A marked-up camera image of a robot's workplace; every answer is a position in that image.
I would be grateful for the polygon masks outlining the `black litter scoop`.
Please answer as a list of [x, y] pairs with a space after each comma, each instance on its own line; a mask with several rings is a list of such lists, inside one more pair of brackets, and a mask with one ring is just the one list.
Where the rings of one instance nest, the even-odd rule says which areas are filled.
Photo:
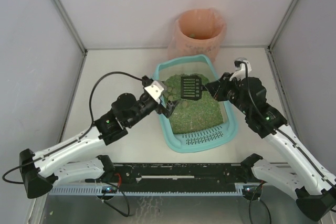
[[202, 98], [203, 91], [207, 91], [202, 85], [202, 78], [197, 75], [181, 76], [181, 98], [198, 101]]

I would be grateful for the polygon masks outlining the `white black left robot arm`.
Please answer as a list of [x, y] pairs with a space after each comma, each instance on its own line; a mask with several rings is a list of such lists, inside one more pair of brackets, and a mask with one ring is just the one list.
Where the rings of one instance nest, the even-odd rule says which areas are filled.
[[110, 179], [114, 166], [106, 155], [91, 161], [76, 162], [75, 159], [88, 151], [99, 149], [127, 135], [127, 130], [155, 111], [169, 118], [178, 101], [163, 106], [147, 92], [139, 99], [123, 93], [111, 105], [111, 110], [94, 121], [86, 132], [42, 151], [25, 149], [19, 154], [20, 174], [27, 198], [38, 198], [50, 192], [58, 184], [82, 179]]

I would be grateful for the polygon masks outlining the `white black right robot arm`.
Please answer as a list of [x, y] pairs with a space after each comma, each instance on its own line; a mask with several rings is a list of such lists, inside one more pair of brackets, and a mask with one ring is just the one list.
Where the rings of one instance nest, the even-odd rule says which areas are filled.
[[270, 183], [295, 200], [301, 212], [319, 221], [335, 207], [335, 175], [322, 166], [295, 135], [286, 118], [267, 103], [260, 79], [237, 80], [229, 73], [202, 88], [218, 102], [229, 101], [245, 116], [248, 127], [266, 140], [294, 171], [286, 173], [257, 156], [253, 176]]

